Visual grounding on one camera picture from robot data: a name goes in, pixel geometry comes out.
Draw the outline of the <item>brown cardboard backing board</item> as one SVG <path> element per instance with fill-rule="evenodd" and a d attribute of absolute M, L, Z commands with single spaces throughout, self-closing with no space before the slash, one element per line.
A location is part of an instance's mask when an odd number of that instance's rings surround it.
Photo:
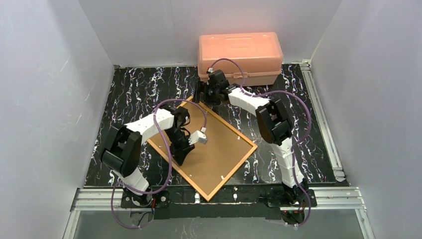
<path fill-rule="evenodd" d="M 184 163 L 179 166 L 173 162 L 172 168 L 206 201 L 210 201 L 257 149 L 257 145 L 206 105 L 199 105 L 181 103 L 190 114 L 187 130 L 193 133 L 205 125 L 208 141 L 206 144 L 197 143 Z"/>

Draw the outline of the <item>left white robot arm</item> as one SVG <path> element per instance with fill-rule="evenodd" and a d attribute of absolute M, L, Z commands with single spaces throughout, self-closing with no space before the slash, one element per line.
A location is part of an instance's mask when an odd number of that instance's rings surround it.
<path fill-rule="evenodd" d="M 178 165 L 195 148 L 190 132 L 185 128 L 190 114 L 185 107 L 161 106 L 150 114 L 127 125 L 113 125 L 100 147 L 101 163 L 110 168 L 135 195 L 151 195 L 149 183 L 138 168 L 142 145 L 149 138 L 165 131 L 170 141 L 170 153 Z"/>

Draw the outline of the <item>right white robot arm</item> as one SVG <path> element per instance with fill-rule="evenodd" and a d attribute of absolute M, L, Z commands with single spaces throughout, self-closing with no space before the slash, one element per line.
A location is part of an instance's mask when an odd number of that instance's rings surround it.
<path fill-rule="evenodd" d="M 228 103 L 254 115 L 261 137 L 271 146 L 278 161 L 284 200 L 288 204 L 304 201 L 307 181 L 294 156 L 294 125 L 283 102 L 257 96 L 238 84 L 230 84 L 221 70 L 209 73 L 208 77 L 205 82 L 197 80 L 195 83 L 193 101 L 208 105 Z"/>

